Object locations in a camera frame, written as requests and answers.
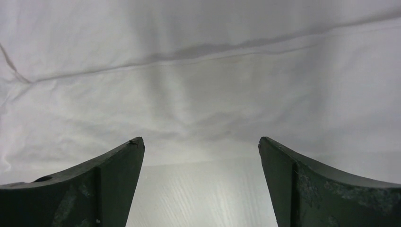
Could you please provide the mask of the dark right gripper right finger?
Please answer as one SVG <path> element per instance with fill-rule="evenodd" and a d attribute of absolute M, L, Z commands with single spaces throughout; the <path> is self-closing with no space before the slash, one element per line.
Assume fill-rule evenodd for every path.
<path fill-rule="evenodd" d="M 399 184 L 341 171 L 268 137 L 258 149 L 278 226 L 400 226 Z"/>

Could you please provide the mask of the white t shirt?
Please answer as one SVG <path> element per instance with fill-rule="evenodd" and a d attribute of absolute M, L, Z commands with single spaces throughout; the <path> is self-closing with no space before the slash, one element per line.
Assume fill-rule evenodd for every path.
<path fill-rule="evenodd" d="M 137 136 L 147 166 L 399 152 L 400 1 L 1 1 L 1 183 Z"/>

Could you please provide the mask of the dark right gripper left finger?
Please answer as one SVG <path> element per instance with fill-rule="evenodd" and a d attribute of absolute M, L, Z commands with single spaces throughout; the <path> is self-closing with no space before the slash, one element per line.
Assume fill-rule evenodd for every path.
<path fill-rule="evenodd" d="M 141 137 L 33 182 L 0 187 L 3 227 L 124 227 L 145 146 Z"/>

